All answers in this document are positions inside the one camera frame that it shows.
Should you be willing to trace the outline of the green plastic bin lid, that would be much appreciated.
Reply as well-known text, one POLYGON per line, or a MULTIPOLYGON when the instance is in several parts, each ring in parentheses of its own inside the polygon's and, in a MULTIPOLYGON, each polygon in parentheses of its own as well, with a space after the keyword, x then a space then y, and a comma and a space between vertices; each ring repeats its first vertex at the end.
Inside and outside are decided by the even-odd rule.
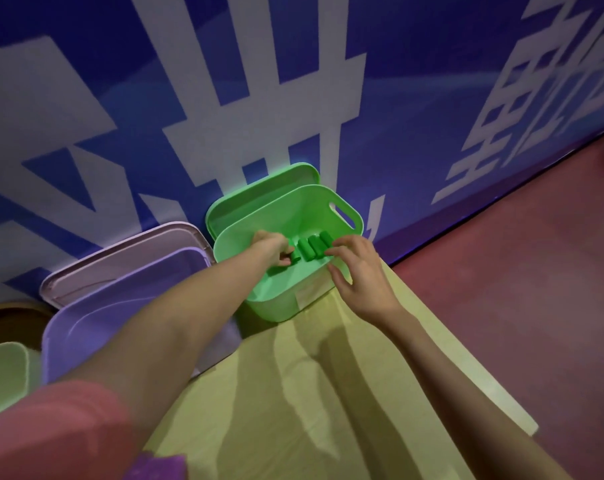
POLYGON ((204 222, 212 239, 229 226, 286 193, 304 185, 320 184, 319 171, 299 162, 224 195, 208 209, 204 222))

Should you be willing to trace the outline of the green plastic storage bin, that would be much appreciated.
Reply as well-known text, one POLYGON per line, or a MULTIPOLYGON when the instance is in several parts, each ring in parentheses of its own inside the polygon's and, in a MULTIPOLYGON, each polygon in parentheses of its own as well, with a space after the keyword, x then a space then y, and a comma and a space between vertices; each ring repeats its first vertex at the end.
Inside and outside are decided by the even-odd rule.
MULTIPOLYGON (((333 239, 362 235, 363 218, 341 196, 320 184, 303 185, 276 198, 261 198, 243 209, 227 213, 222 221, 211 220, 215 233, 213 252, 217 261, 245 250, 258 230, 277 232, 297 244, 300 239, 327 232, 333 239)), ((246 302, 262 319, 283 322, 333 288, 327 263, 332 257, 305 260, 267 271, 246 302)))

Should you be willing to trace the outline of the pale pink bin lid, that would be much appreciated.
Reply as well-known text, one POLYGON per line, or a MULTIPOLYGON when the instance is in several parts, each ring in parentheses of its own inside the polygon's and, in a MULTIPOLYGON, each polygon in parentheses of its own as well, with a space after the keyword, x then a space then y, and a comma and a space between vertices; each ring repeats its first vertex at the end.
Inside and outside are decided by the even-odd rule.
POLYGON ((210 264, 213 248, 193 224, 173 221, 98 250, 47 276, 41 299, 56 309, 107 286, 117 279, 183 248, 198 248, 210 264))

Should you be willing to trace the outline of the person's right forearm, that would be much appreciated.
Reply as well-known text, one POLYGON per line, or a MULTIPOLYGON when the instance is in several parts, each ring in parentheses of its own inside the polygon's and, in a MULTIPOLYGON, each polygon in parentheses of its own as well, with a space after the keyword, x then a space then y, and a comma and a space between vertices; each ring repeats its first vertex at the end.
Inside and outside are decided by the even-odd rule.
POLYGON ((403 308, 376 326, 410 366, 476 480, 573 480, 442 352, 403 308))

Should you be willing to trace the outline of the brown round wooden stool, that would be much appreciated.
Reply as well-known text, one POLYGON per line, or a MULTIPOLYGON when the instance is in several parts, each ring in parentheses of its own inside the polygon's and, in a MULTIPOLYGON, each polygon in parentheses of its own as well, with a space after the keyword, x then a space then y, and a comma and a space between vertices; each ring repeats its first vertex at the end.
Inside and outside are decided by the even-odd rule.
POLYGON ((0 344, 17 342, 41 351, 44 331, 56 311, 47 304, 13 301, 0 304, 0 344))

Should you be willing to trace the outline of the person's left forearm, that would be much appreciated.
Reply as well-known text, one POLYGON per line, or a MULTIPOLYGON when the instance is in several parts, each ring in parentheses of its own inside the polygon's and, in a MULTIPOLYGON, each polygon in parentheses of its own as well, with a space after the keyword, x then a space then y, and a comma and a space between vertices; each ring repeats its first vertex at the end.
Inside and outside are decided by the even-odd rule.
POLYGON ((154 299, 64 380, 98 383, 134 399, 179 394, 204 348, 268 270, 249 248, 154 299))

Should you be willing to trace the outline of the pink shirt sleeve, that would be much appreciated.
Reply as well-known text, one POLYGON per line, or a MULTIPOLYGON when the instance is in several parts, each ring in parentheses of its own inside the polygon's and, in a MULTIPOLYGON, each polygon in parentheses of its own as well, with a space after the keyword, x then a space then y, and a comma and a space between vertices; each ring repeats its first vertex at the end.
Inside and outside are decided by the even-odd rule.
POLYGON ((62 381, 0 412, 0 480, 122 480, 144 442, 116 393, 62 381))

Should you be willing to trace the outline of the purple garment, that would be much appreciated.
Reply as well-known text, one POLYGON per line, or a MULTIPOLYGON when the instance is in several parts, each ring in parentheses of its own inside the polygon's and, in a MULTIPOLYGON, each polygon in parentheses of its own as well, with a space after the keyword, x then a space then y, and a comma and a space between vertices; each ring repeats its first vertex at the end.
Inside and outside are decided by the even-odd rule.
POLYGON ((122 480, 188 480, 186 457, 156 457, 150 452, 143 452, 122 480))

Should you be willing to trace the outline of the person's left hand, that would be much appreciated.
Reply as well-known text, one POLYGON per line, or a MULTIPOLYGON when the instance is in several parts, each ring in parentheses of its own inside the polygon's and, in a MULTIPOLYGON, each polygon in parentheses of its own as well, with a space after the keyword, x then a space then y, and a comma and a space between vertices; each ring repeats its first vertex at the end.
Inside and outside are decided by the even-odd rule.
POLYGON ((275 266, 275 259, 286 247, 293 247, 281 233, 258 230, 252 237, 249 250, 258 256, 258 260, 270 269, 275 266))

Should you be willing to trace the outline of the light green plastic bin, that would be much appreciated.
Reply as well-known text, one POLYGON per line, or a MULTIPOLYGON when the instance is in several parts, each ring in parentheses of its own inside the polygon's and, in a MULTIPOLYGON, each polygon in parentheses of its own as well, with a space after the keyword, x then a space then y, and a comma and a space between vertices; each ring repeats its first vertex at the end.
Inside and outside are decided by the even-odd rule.
POLYGON ((41 385, 41 354, 18 342, 0 344, 0 412, 41 385))

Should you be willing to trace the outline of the person's right hand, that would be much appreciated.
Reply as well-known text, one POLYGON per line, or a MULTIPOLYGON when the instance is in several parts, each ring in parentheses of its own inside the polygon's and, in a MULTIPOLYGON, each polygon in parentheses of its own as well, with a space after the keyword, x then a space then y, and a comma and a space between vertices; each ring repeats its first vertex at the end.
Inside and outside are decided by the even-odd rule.
POLYGON ((352 296, 341 296, 359 318, 382 328, 403 309, 388 281, 374 245, 361 235, 333 241, 325 255, 342 261, 351 276, 352 296))

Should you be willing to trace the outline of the purple plastic storage bin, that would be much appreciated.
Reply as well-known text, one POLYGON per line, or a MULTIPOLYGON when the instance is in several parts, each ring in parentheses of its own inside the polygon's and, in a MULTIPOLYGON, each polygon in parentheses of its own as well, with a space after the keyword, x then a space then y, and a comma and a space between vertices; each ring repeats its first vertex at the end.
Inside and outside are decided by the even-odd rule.
POLYGON ((203 250, 182 248, 64 306, 43 332, 41 383, 50 384, 85 362, 141 308, 210 266, 203 250))

